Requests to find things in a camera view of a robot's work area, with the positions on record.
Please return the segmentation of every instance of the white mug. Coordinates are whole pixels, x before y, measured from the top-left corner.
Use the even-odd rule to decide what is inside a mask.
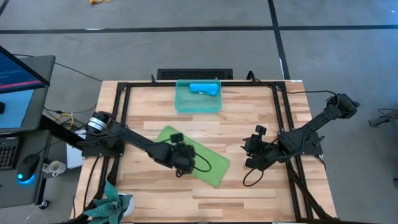
[[[49,171],[52,172],[53,177],[58,177],[58,175],[64,173],[66,169],[67,165],[59,161],[53,161],[49,165]]]

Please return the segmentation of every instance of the plant leaf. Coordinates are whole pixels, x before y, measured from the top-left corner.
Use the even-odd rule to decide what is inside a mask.
[[[104,224],[107,221],[109,221],[108,218],[93,218],[92,221],[89,222],[89,224]]]
[[[109,224],[119,224],[119,214],[113,214],[109,216]]]
[[[98,207],[98,206],[100,206],[100,205],[103,205],[103,204],[105,204],[105,203],[108,203],[109,201],[108,201],[108,199],[100,199],[100,200],[98,200],[98,199],[93,199],[93,201],[94,201],[94,204]]]
[[[91,216],[91,217],[108,217],[114,213],[120,213],[121,207],[116,206],[114,203],[105,203],[100,205],[94,209],[87,210],[83,212],[83,214]]]
[[[132,195],[123,195],[121,199],[121,204],[122,204],[122,211],[130,205],[130,199],[132,198]]]
[[[116,188],[106,180],[105,184],[105,195],[109,202],[119,202],[119,193]]]

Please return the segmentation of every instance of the potted plant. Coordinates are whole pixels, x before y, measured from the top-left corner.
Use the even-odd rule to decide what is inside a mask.
[[[90,224],[119,224],[123,216],[130,215],[134,209],[132,195],[119,194],[108,180],[105,183],[105,196],[106,199],[94,199],[96,208],[83,212],[83,214],[93,217]]]

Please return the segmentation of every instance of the floor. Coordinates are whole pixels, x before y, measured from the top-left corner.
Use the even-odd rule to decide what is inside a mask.
[[[396,108],[398,2],[394,0],[273,0],[280,26],[354,26],[356,30],[273,30],[216,32],[140,32],[122,28],[189,26],[272,26],[266,0],[10,0],[0,17],[0,44],[14,54],[55,55],[57,62],[101,80],[148,80],[158,68],[232,68],[235,79],[253,70],[261,79],[303,80],[307,90],[346,93],[361,103],[348,120],[320,130],[326,171],[342,220],[396,223],[397,131],[385,124],[370,128],[378,108]],[[381,26],[381,29],[361,26]],[[82,33],[112,28],[118,33]],[[52,30],[22,34],[13,30]],[[75,31],[58,32],[56,30]],[[281,55],[283,43],[284,55]],[[95,104],[100,83],[55,67],[46,107],[81,111]],[[308,94],[313,115],[327,94]],[[90,113],[78,114],[86,121]],[[52,151],[60,154],[63,143]],[[68,220],[79,170],[50,179],[44,210],[49,223]],[[0,210],[0,224],[24,223],[32,205]]]

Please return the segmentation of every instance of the blue light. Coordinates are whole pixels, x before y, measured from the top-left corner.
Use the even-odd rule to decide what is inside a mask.
[[[34,182],[35,177],[36,177],[36,175],[33,174],[33,176],[32,176],[29,180],[25,180],[25,181],[18,180],[18,183],[23,184],[23,185],[31,184],[31,183]]]

